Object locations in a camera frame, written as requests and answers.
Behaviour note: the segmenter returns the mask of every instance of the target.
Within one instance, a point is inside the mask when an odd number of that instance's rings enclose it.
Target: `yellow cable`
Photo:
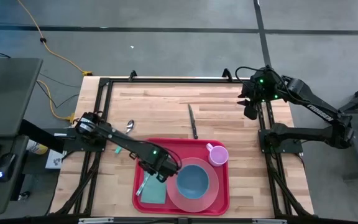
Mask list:
[[[47,86],[47,84],[45,84],[43,81],[41,80],[37,80],[37,82],[43,84],[45,86],[45,88],[47,89],[48,92],[48,96],[49,96],[49,106],[50,106],[50,111],[52,112],[52,114],[54,115],[54,117],[58,118],[58,119],[64,119],[67,121],[71,120],[71,116],[67,116],[67,117],[61,117],[55,114],[55,112],[53,111],[53,107],[52,107],[52,96],[50,95],[50,91],[49,91],[49,87]]]
[[[32,22],[34,23],[34,25],[37,27],[38,29],[38,32],[40,33],[40,36],[41,38],[45,38],[43,35],[42,35],[42,32],[40,30],[40,27],[38,26],[37,22],[35,21],[34,17],[32,17],[30,11],[23,5],[23,3],[20,1],[20,0],[17,0],[19,2],[19,4],[23,7],[23,9],[28,13],[28,15],[31,17],[32,19]],[[67,58],[59,55],[59,54],[56,54],[55,52],[51,51],[46,43],[46,41],[43,41],[42,42],[45,46],[45,48],[49,51],[49,53],[53,54],[54,56],[60,58],[60,59],[63,59],[65,61],[67,61],[68,63],[72,64],[74,67],[76,67],[79,71],[81,71],[81,73],[86,76],[86,75],[91,75],[92,72],[91,71],[84,71],[82,70],[78,65],[76,65],[74,62],[72,62],[71,60],[68,60]]]

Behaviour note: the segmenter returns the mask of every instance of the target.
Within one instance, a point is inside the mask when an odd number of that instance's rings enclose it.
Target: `blue bowl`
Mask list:
[[[188,199],[199,199],[209,187],[209,178],[205,170],[198,165],[188,165],[179,171],[177,188]]]

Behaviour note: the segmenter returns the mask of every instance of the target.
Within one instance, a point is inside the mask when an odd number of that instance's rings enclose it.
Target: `computer mouse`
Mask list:
[[[7,182],[13,174],[16,155],[6,153],[0,157],[0,182]]]

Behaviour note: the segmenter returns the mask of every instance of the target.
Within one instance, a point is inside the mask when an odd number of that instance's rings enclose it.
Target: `mug handle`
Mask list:
[[[208,149],[209,152],[211,152],[213,146],[212,146],[210,143],[208,143],[208,144],[206,145],[206,148]]]

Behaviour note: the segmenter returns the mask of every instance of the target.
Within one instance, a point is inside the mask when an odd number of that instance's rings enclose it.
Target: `black desk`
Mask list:
[[[48,142],[50,137],[44,138],[41,129],[23,119],[41,64],[37,58],[0,58],[0,157],[8,152],[16,154],[12,178],[0,182],[0,213],[5,211],[13,191],[22,185],[22,161],[29,138],[36,134],[35,138],[42,139],[35,141]]]

